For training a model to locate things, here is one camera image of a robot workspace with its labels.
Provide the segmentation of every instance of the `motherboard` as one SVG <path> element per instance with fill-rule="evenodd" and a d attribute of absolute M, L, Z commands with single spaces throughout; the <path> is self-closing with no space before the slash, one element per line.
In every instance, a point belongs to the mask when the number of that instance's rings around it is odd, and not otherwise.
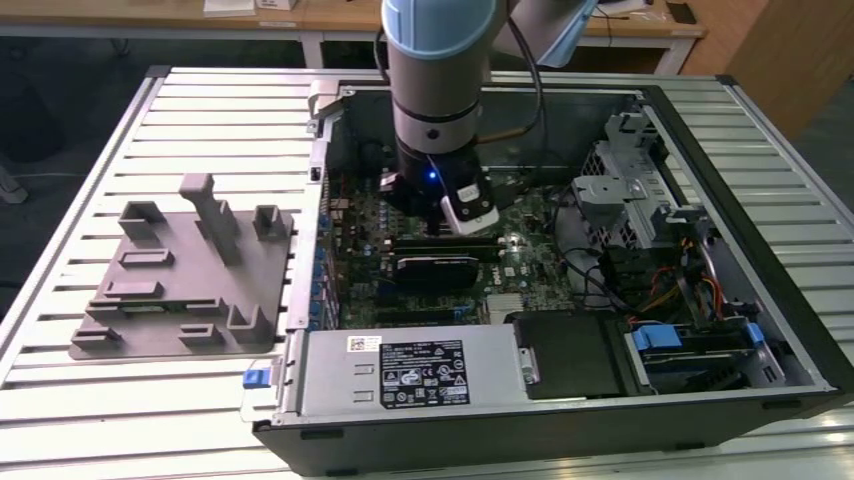
<path fill-rule="evenodd" d="M 492 180 L 514 181 L 508 174 Z M 342 177 L 332 190 L 339 328 L 502 323 L 514 311 L 572 308 L 550 230 L 550 187 L 528 189 L 499 223 L 466 238 L 444 225 L 428 235 L 426 223 L 384 202 L 372 179 L 348 186 Z M 400 284 L 403 266 L 424 259 L 446 265 L 431 265 L 426 275 L 412 269 L 418 278 Z"/>

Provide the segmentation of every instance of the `table leg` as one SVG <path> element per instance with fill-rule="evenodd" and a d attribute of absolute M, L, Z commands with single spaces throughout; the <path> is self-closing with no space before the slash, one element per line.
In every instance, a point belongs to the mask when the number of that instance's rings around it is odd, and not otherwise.
<path fill-rule="evenodd" d="M 305 68 L 323 68 L 323 34 L 320 32 L 301 32 L 299 41 L 303 44 Z"/>
<path fill-rule="evenodd" d="M 670 48 L 662 56 L 655 68 L 656 75 L 679 75 L 682 65 L 688 58 L 691 48 L 694 48 L 695 38 L 674 38 Z"/>

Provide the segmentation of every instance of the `wooden cabinet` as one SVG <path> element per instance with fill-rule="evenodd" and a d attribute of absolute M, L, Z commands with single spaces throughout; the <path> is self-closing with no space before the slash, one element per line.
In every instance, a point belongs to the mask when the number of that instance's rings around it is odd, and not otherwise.
<path fill-rule="evenodd" d="M 682 73 L 732 75 L 797 138 L 854 71 L 854 1 L 687 1 L 708 34 Z"/>

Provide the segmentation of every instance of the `power supply label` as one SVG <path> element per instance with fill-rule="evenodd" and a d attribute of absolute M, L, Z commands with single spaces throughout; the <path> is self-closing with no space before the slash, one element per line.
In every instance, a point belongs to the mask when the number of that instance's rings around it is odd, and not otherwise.
<path fill-rule="evenodd" d="M 462 340 L 383 343 L 379 374 L 387 409 L 470 403 Z"/>

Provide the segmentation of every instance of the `aluminum workbench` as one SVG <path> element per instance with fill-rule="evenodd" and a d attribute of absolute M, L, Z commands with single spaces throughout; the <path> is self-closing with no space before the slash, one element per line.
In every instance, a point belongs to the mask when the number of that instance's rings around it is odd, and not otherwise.
<path fill-rule="evenodd" d="M 279 355 L 281 344 L 247 358 L 157 362 L 75 362 L 67 350 L 119 243 L 116 216 L 127 201 L 153 199 L 165 212 L 191 211 L 169 192 L 181 174 L 208 172 L 233 210 L 276 204 L 300 229 L 311 199 L 293 186 L 305 183 L 311 156 L 324 154 L 305 128 L 307 97 L 311 82 L 324 77 L 374 80 L 375 74 L 152 69 L 0 326 L 0 478 L 297 478 L 252 436 L 240 408 L 241 374 Z M 664 89 L 827 328 L 854 353 L 854 217 L 740 88 L 711 78 L 544 76 L 547 84 L 580 79 Z M 690 199 L 687 178 L 675 163 L 670 167 Z M 288 277 L 305 261 L 293 259 Z M 281 305 L 289 302 L 285 285 Z M 854 462 L 853 426 L 843 408 L 708 449 L 374 477 L 839 478 Z"/>

